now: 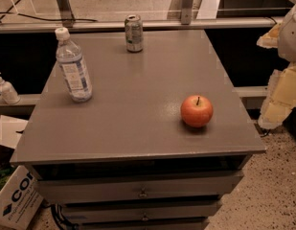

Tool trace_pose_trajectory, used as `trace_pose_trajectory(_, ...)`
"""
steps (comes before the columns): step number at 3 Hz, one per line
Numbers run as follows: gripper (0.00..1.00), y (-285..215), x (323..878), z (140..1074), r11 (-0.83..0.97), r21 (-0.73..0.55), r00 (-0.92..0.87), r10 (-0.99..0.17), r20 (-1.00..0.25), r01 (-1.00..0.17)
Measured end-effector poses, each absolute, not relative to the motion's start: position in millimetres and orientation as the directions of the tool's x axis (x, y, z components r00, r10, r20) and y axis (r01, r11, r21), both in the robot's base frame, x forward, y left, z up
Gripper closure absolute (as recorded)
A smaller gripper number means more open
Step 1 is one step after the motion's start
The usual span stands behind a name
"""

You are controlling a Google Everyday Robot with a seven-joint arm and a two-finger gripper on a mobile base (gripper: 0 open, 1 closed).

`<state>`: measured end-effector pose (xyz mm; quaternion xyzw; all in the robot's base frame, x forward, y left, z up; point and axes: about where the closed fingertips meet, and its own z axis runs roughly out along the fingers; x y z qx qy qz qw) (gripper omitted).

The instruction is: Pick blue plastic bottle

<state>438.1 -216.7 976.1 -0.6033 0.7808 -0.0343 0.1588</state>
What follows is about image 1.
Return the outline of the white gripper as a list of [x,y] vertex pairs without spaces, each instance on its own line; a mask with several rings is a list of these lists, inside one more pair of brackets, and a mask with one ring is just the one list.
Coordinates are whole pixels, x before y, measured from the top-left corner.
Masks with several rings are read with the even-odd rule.
[[266,49],[278,47],[281,58],[294,62],[283,71],[274,70],[268,82],[258,124],[264,129],[274,129],[296,107],[296,4],[284,17],[282,24],[274,25],[259,37],[257,45]]

